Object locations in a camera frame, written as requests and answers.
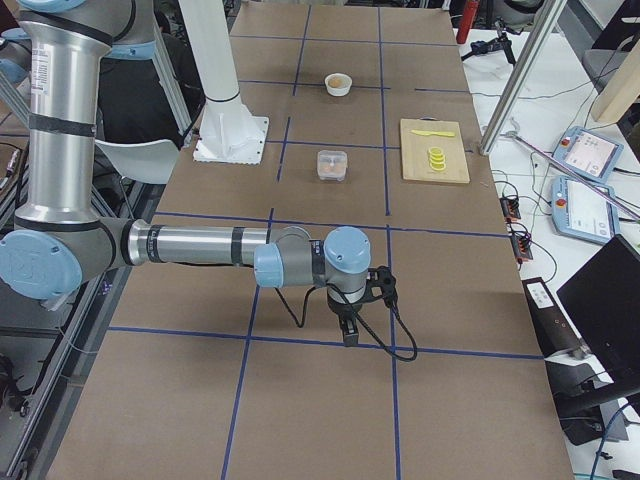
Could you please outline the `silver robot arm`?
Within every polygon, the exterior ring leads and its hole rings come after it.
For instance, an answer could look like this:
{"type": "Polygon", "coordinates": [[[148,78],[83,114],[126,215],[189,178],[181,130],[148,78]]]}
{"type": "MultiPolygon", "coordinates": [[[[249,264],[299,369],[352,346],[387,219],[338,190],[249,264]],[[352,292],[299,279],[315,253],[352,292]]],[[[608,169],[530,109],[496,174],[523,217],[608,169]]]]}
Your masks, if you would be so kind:
{"type": "Polygon", "coordinates": [[[299,227],[175,227],[102,217],[91,205],[100,62],[149,59],[149,1],[24,1],[32,42],[27,201],[1,243],[2,280],[36,300],[56,299],[125,265],[250,267],[261,287],[325,288],[343,341],[362,326],[371,262],[367,236],[340,227],[314,240],[299,227]]]}

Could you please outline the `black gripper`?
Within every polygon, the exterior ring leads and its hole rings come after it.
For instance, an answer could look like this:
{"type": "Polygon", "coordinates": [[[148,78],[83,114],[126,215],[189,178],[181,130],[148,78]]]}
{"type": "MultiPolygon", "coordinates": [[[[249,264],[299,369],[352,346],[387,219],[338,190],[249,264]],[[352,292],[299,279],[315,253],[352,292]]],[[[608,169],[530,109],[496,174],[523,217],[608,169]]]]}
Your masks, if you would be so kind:
{"type": "Polygon", "coordinates": [[[356,325],[356,314],[361,310],[358,304],[345,302],[339,294],[327,289],[327,302],[330,310],[337,315],[345,347],[355,347],[359,344],[359,332],[356,325]]]}

